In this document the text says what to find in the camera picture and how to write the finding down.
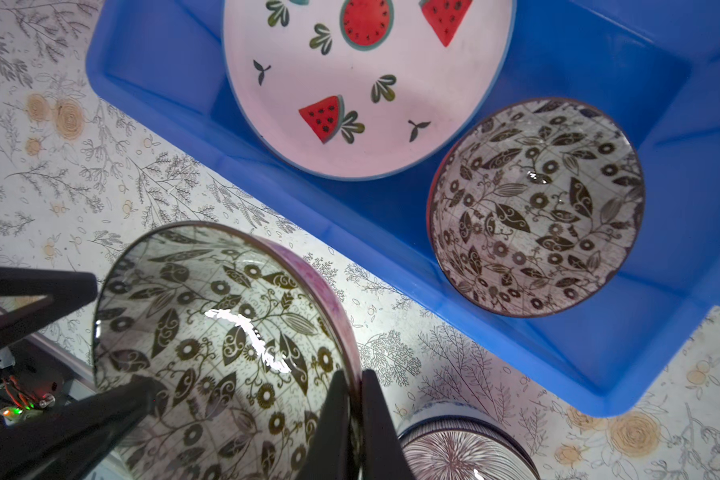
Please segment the striped bottom bowl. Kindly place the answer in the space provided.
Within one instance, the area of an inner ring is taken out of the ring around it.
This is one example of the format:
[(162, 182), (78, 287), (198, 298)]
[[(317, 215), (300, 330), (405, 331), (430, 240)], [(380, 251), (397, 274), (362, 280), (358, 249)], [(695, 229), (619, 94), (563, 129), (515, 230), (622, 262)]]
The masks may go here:
[(417, 479), (538, 479), (526, 450), (484, 412), (455, 401), (430, 402), (397, 427)]

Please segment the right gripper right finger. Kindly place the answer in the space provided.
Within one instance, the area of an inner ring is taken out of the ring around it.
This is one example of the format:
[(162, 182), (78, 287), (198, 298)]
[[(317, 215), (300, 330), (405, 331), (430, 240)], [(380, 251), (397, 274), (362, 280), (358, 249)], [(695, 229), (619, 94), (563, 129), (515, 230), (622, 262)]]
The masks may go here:
[(367, 369), (361, 379), (362, 478), (415, 480), (405, 459), (378, 377)]

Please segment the black leaf pattern bowl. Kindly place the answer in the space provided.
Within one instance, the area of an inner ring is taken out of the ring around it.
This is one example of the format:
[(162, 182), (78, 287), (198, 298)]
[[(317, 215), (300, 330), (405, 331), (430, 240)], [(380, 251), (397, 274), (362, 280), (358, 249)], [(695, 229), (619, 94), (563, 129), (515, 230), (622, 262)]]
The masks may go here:
[(538, 318), (590, 299), (618, 273), (645, 200), (637, 152), (610, 116), (541, 98), (496, 112), (452, 147), (427, 227), (446, 279), (469, 302)]

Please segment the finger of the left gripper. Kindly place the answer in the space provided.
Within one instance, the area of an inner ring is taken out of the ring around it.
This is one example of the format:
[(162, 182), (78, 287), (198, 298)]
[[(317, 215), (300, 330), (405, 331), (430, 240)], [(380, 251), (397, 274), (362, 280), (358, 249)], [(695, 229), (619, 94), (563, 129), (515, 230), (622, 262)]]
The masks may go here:
[(35, 299), (0, 314), (0, 349), (96, 300), (97, 287), (88, 272), (0, 267), (0, 297)]
[(154, 409), (140, 379), (0, 430), (0, 479), (83, 479)]

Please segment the white watermelon plate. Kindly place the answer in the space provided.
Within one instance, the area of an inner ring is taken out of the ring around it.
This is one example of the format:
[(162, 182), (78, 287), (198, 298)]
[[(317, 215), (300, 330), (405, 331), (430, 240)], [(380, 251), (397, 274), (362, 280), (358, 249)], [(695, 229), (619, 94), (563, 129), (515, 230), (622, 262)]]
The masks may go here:
[(227, 1), (222, 45), (235, 100), (277, 157), (371, 180), (450, 142), (507, 56), (513, 1)]

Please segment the blue plastic bin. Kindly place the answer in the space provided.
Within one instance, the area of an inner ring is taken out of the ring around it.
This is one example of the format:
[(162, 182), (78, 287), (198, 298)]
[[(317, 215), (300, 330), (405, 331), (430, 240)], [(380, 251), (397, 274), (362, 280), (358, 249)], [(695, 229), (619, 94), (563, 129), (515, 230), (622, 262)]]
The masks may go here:
[(468, 302), (425, 226), (441, 155), (378, 181), (286, 165), (245, 123), (219, 1), (108, 1), (92, 89), (591, 416), (629, 410), (720, 305), (720, 1), (520, 1), (482, 115), (562, 96), (611, 116), (638, 148), (647, 202), (625, 265), (592, 299), (536, 320)]

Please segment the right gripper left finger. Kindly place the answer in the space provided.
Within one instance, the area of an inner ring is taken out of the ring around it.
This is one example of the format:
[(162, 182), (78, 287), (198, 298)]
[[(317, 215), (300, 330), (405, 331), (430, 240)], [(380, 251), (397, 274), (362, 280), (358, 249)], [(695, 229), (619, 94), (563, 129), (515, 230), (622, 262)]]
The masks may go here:
[(337, 371), (329, 385), (326, 401), (306, 461), (297, 480), (347, 480), (356, 478), (351, 445), (351, 404), (345, 374)]

